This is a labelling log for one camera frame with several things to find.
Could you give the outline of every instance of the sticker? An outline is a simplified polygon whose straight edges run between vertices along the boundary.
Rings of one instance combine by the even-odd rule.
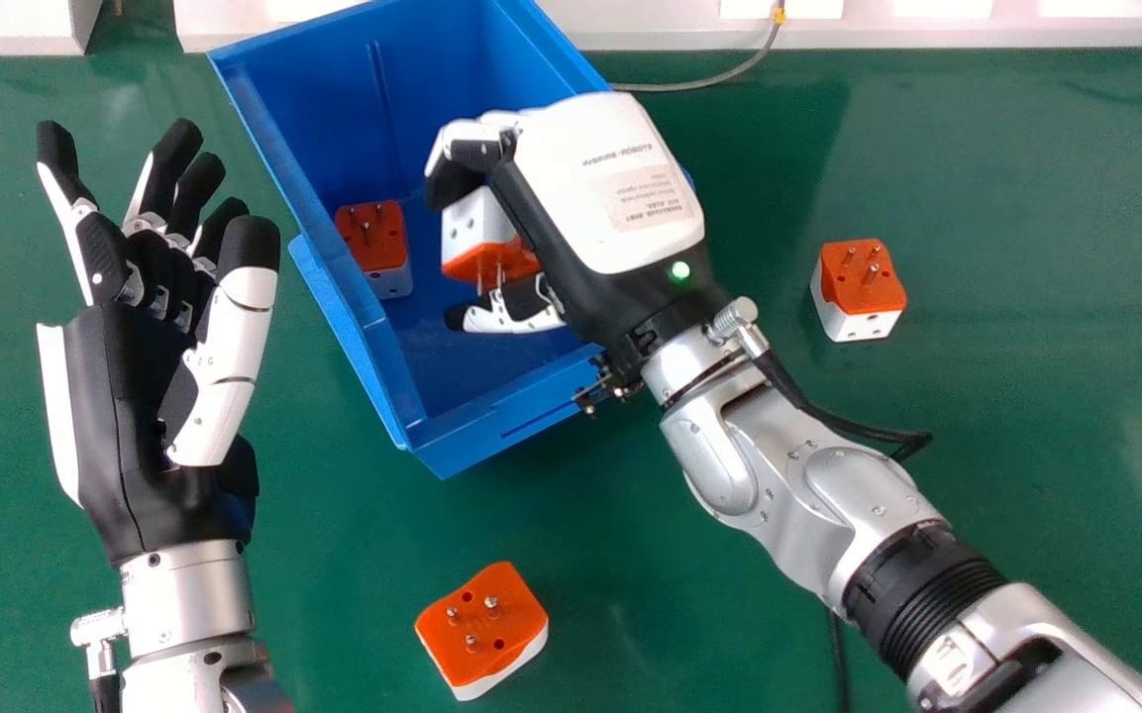
[[[594,190],[616,231],[649,229],[690,217],[684,179],[670,163],[600,177]]]

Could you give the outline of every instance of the robotic arm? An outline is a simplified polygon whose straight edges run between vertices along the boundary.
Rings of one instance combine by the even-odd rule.
[[[86,303],[65,326],[38,325],[50,447],[122,578],[121,606],[70,628],[98,713],[293,710],[250,638],[257,462],[235,433],[271,325],[280,231],[234,198],[200,219],[225,176],[214,154],[196,157],[201,144],[178,119],[118,226],[82,183],[72,135],[38,126],[38,176]],[[119,638],[135,659],[123,672]]]
[[[701,208],[637,101],[588,94],[450,122],[426,166],[429,206],[480,186],[539,257],[548,304],[605,347],[600,393],[644,384],[694,498],[854,623],[917,710],[1142,712],[1142,676],[1008,583],[900,462],[803,396],[755,303],[715,283]],[[504,286],[467,310],[496,323],[508,294],[530,290]]]

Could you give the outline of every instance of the blue box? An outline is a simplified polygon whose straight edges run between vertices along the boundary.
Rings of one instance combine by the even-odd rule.
[[[289,245],[395,446],[440,479],[579,410],[601,352],[570,330],[451,333],[421,169],[439,127],[608,89],[531,0],[376,0],[210,54],[303,234]],[[332,216],[399,199],[415,288],[380,302]]]

